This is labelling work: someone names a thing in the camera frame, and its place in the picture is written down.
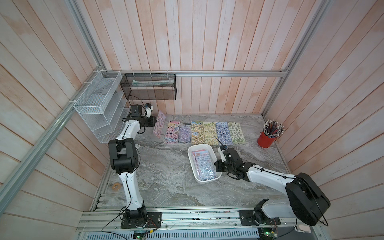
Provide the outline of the green frog sticker sheet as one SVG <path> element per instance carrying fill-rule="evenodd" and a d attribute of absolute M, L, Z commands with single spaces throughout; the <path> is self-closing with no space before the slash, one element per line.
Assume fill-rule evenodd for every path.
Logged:
<path fill-rule="evenodd" d="M 241 125 L 236 122 L 228 122 L 230 135 L 232 138 L 232 142 L 235 143 L 245 143 L 245 137 L 241 128 Z"/>

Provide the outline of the blue penguin sticker sheet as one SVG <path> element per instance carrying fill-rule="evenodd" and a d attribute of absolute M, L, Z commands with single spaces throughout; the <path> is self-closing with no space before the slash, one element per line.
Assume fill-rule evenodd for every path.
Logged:
<path fill-rule="evenodd" d="M 218 135 L 219 141 L 223 145 L 227 145 L 227 146 L 233 145 L 229 125 L 227 122 L 217 122 L 216 129 L 217 129 L 217 135 Z"/>

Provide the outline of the pale pink sticker sheet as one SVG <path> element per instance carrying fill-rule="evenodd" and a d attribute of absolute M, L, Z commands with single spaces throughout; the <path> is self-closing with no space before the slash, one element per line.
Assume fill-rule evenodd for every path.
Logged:
<path fill-rule="evenodd" d="M 163 126 L 164 126 L 165 120 L 166 120 L 166 115 L 162 111 L 159 111 L 157 116 L 157 122 L 155 123 L 155 127 L 153 130 L 153 134 L 159 139 L 162 138 L 162 132 L 163 132 Z"/>

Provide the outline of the white plastic storage box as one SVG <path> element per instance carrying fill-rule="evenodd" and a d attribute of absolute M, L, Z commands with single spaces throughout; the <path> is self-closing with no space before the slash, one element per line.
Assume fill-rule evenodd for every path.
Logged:
<path fill-rule="evenodd" d="M 197 183 L 211 183 L 222 176 L 222 173 L 216 171 L 214 163 L 218 159 L 210 145 L 199 144 L 190 146 L 188 148 L 188 157 Z"/>

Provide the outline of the pink cartoon sticker sheet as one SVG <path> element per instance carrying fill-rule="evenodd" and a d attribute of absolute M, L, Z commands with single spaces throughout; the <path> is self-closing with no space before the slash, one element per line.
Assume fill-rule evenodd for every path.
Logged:
<path fill-rule="evenodd" d="M 169 121 L 165 134 L 166 144 L 176 144 L 179 139 L 180 123 L 178 121 Z"/>

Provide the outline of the panda sticker sheet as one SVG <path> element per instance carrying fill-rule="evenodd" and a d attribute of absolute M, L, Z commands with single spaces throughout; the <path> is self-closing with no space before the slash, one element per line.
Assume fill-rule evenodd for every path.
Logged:
<path fill-rule="evenodd" d="M 205 142 L 204 125 L 200 121 L 191 121 L 191 143 L 193 145 Z"/>

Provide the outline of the puffy gem sticker sheet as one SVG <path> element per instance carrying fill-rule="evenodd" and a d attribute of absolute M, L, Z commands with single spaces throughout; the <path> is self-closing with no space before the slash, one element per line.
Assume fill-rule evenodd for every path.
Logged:
<path fill-rule="evenodd" d="M 185 143 L 185 144 L 190 143 L 191 132 L 192 132 L 191 124 L 180 123 L 178 142 Z"/>

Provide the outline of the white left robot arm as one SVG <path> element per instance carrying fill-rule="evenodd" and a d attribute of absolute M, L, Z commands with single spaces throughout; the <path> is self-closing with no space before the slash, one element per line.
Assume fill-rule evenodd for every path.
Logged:
<path fill-rule="evenodd" d="M 141 134 L 141 129 L 153 127 L 157 122 L 152 111 L 151 104 L 132 105 L 123 119 L 121 133 L 108 143 L 111 168 L 118 174 L 126 197 L 123 221 L 137 226 L 144 224 L 148 215 L 137 181 L 141 157 L 135 137 Z"/>

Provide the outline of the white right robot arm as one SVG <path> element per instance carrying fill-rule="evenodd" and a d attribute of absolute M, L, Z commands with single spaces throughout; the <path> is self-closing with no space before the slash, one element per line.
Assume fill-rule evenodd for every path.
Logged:
<path fill-rule="evenodd" d="M 326 220 L 321 219 L 324 218 L 331 202 L 309 175 L 283 174 L 244 162 L 234 148 L 225 145 L 220 146 L 218 150 L 221 159 L 215 162 L 217 172 L 226 172 L 229 177 L 238 181 L 267 186 L 288 198 L 285 202 L 269 204 L 268 198 L 260 201 L 251 217 L 255 225 L 260 226 L 276 218 L 296 218 L 309 226 L 315 226 L 317 223 L 328 225 Z"/>

